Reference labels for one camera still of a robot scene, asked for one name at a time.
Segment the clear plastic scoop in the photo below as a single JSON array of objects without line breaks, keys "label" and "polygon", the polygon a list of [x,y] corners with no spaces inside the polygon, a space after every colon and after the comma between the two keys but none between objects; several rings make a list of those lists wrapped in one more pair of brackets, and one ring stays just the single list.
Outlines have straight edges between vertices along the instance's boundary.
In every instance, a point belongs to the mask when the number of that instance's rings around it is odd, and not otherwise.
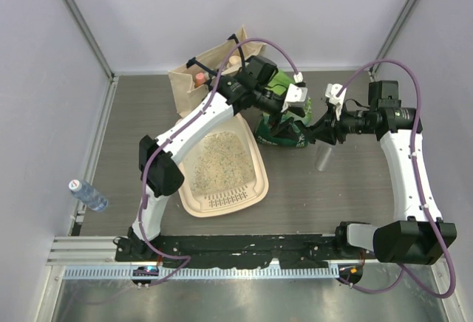
[{"label": "clear plastic scoop", "polygon": [[320,146],[316,153],[316,169],[320,172],[326,171],[330,165],[333,155],[333,148],[331,146]]}]

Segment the green litter bag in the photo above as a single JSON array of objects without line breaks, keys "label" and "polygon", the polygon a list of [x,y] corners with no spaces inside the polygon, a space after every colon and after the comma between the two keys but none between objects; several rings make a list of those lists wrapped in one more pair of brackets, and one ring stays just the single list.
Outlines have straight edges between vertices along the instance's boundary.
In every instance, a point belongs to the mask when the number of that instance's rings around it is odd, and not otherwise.
[{"label": "green litter bag", "polygon": [[296,113],[287,111],[282,115],[277,133],[276,129],[273,129],[275,125],[270,122],[270,116],[263,113],[253,135],[256,141],[263,145],[304,148],[307,147],[308,141],[295,122],[301,121],[304,125],[308,125],[311,120],[312,100],[307,97],[307,102],[302,109],[297,109]]}]

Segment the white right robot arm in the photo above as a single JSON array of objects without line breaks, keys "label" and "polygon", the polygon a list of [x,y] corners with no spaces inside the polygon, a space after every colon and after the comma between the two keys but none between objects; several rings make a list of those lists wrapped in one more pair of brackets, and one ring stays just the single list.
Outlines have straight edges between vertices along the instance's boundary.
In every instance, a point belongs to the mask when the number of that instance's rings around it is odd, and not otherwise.
[{"label": "white right robot arm", "polygon": [[342,222],[333,242],[336,255],[349,259],[363,248],[384,263],[434,264],[443,254],[438,239],[450,246],[457,230],[443,220],[430,190],[416,110],[401,105],[392,80],[370,83],[368,105],[357,111],[347,110],[345,93],[340,84],[328,84],[327,112],[303,133],[310,143],[327,145],[343,143],[349,134],[374,135],[387,159],[394,219],[382,227]]}]

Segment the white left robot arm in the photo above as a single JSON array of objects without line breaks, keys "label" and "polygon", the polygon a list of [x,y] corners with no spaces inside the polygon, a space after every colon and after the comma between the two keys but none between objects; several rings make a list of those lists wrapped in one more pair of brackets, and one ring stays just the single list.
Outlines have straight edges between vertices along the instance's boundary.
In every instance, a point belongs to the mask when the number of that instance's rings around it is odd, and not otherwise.
[{"label": "white left robot arm", "polygon": [[210,92],[177,125],[153,139],[145,136],[139,145],[141,198],[137,217],[127,238],[132,254],[142,262],[151,261],[159,250],[152,240],[160,235],[160,224],[169,197],[184,183],[179,165],[187,153],[218,125],[242,110],[257,108],[280,117],[299,98],[305,84],[296,70],[288,90],[276,95],[267,85],[277,65],[262,56],[251,56],[235,75],[217,73]]}]

